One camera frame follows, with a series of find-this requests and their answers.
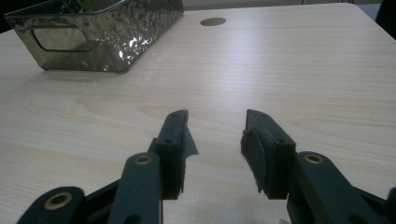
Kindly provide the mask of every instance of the plastic basket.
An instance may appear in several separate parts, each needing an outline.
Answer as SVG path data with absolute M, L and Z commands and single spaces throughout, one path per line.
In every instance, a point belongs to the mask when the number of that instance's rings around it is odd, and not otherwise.
M 182 15 L 181 0 L 53 0 L 6 19 L 45 70 L 122 72 Z

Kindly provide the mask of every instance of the gray translucent basket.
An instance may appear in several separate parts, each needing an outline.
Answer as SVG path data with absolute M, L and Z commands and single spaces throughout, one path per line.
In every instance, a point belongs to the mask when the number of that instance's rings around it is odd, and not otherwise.
M 126 70 L 183 15 L 181 0 L 53 0 L 6 19 L 45 70 Z

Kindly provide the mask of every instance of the black plastic part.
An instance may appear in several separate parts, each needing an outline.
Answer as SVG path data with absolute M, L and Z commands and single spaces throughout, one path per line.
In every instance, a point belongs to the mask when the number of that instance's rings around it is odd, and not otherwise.
M 387 223 L 323 155 L 298 153 L 294 165 L 294 177 L 315 223 Z
M 396 223 L 396 188 L 389 192 L 387 202 L 385 203 L 385 215 L 390 223 Z
M 259 192 L 264 190 L 269 199 L 286 199 L 294 141 L 270 116 L 248 110 L 241 148 Z
M 187 122 L 187 110 L 169 114 L 158 138 L 153 139 L 148 152 L 156 153 L 161 161 L 163 200 L 176 200 L 184 188 L 186 159 L 197 155 Z
M 18 221 L 19 224 L 84 223 L 85 202 L 82 189 L 62 187 L 48 191 L 35 200 Z
M 160 159 L 139 153 L 125 164 L 108 224 L 163 223 Z
M 99 224 L 107 222 L 118 186 L 119 180 L 86 197 L 87 223 Z

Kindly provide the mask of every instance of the table surface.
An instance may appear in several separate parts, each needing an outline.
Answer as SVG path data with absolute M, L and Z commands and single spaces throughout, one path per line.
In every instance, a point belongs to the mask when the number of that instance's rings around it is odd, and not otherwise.
M 213 17 L 227 21 L 200 24 Z M 164 223 L 290 221 L 240 154 L 249 108 L 352 185 L 382 198 L 396 186 L 396 42 L 353 5 L 188 11 L 122 75 L 42 71 L 9 31 L 0 77 L 1 223 L 50 189 L 118 179 L 182 108 L 200 155 Z

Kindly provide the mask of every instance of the tabletop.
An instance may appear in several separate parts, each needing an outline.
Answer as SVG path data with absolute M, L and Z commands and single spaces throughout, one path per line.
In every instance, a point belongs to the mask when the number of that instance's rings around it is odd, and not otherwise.
M 396 186 L 396 42 L 350 4 L 187 11 L 121 75 L 43 71 L 9 31 L 0 78 L 0 223 L 50 189 L 89 194 L 120 178 L 179 109 L 199 155 L 164 223 L 290 222 L 240 153 L 247 109 L 352 185 L 382 198 Z

